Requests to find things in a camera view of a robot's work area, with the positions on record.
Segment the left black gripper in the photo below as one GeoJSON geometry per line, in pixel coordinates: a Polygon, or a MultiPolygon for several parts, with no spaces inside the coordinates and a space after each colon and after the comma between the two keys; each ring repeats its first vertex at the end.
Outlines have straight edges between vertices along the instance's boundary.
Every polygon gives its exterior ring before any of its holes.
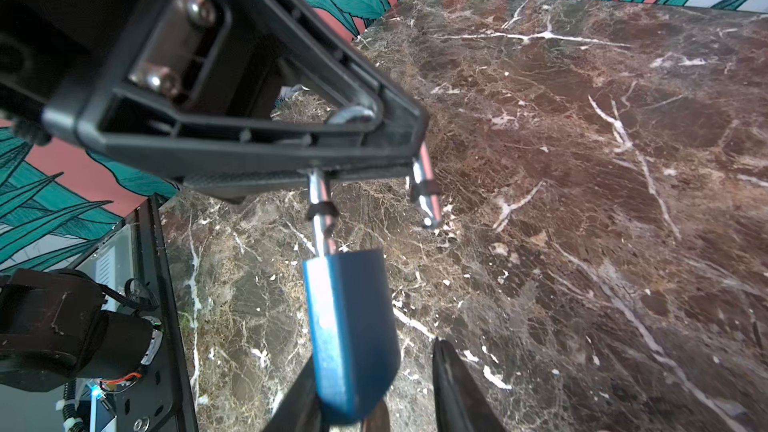
{"type": "Polygon", "coordinates": [[[198,0],[1,0],[1,117],[30,144],[193,144],[198,0]]]}

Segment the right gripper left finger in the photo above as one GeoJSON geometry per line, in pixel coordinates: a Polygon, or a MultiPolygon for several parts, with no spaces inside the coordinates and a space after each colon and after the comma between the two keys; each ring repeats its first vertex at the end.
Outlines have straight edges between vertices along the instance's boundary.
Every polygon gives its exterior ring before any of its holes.
{"type": "Polygon", "coordinates": [[[313,358],[310,357],[263,432],[327,432],[316,393],[313,358]]]}

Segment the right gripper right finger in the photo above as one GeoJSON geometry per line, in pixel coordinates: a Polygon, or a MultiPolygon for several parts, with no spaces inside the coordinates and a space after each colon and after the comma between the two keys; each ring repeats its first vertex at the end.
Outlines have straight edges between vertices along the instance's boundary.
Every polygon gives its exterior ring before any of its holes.
{"type": "Polygon", "coordinates": [[[502,422],[448,340],[434,341],[432,377],[438,431],[505,431],[502,422]]]}

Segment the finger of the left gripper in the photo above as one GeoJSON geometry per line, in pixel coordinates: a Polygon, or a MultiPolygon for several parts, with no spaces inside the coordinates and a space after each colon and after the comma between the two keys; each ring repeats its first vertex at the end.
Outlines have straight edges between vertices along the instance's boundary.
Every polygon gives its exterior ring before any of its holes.
{"type": "Polygon", "coordinates": [[[304,0],[118,0],[54,137],[159,177],[424,176],[427,112],[304,0]]]}
{"type": "MultiPolygon", "coordinates": [[[[366,169],[330,170],[325,172],[325,176],[331,182],[361,182],[405,177],[410,171],[410,165],[400,164],[366,169]]],[[[183,189],[227,203],[240,204],[249,196],[305,187],[308,185],[308,172],[188,175],[179,181],[179,185],[183,189]]]]}

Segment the blue padlock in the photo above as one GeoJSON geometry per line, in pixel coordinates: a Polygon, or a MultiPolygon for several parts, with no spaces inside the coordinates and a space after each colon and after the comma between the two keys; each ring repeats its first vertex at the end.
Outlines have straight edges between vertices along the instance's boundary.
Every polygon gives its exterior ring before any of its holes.
{"type": "Polygon", "coordinates": [[[325,424],[362,422],[391,387],[401,358],[379,249],[341,251],[329,175],[306,171],[315,256],[302,264],[314,383],[325,424]]]}

